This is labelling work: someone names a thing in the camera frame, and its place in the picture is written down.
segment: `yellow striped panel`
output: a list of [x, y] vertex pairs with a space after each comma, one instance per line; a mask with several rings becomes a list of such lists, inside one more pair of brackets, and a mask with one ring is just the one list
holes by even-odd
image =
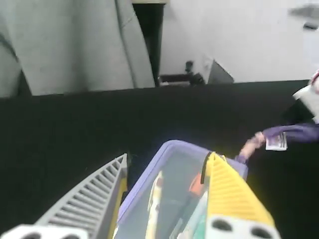
[[205, 174], [210, 177], [207, 218], [224, 215], [274, 226], [266, 208], [224, 157], [211, 153]]

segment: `small black object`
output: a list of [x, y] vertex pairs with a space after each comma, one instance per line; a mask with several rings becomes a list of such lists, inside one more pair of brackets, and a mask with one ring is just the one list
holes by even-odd
[[198, 85], [205, 85], [205, 81], [204, 78], [201, 74], [197, 73], [195, 75], [193, 75], [190, 80], [190, 85], [191, 86], [198, 86]]
[[39, 233], [30, 233], [24, 236], [22, 239], [40, 239], [41, 235]]
[[262, 228], [253, 228], [251, 230], [251, 234], [254, 235], [257, 238], [264, 238], [264, 239], [271, 239], [273, 238], [269, 232], [267, 232], [266, 230], [262, 229]]
[[304, 24], [304, 30], [310, 30], [310, 31], [316, 31], [318, 29], [318, 25], [311, 23], [311, 22], [306, 22]]
[[211, 155], [211, 152], [209, 152], [209, 153], [206, 155], [206, 158], [205, 158], [205, 160], [204, 160], [204, 164], [203, 164], [203, 167], [202, 167], [202, 170], [201, 170], [201, 175], [200, 175], [200, 183], [201, 183], [201, 184], [204, 184], [204, 182], [205, 182], [206, 164], [207, 164], [207, 161], [208, 161], [210, 155]]
[[188, 74], [192, 73], [193, 65], [194, 65], [193, 61], [187, 61], [186, 62], [186, 67], [185, 67], [186, 73], [188, 73]]
[[219, 229], [219, 230], [225, 231], [225, 232], [231, 232], [233, 230], [231, 225], [228, 222], [221, 220], [221, 219], [213, 221], [211, 226], [215, 229]]

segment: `black table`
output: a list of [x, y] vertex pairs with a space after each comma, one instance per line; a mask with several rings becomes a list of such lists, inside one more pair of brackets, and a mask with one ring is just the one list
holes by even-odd
[[[0, 233], [34, 223], [97, 168], [129, 151], [129, 188], [160, 146], [191, 142], [234, 157], [277, 125], [305, 81], [25, 97], [0, 101]], [[257, 151], [248, 183], [284, 239], [316, 235], [316, 144]]]

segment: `purple cloth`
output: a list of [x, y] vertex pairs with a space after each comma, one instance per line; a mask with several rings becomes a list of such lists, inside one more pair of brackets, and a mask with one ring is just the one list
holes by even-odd
[[[319, 141], [319, 124], [304, 123], [277, 126], [265, 129], [263, 134], [266, 138], [271, 138], [284, 132], [286, 133], [287, 142], [311, 143]], [[237, 155], [235, 160], [240, 163], [246, 163], [248, 159], [243, 155]]]

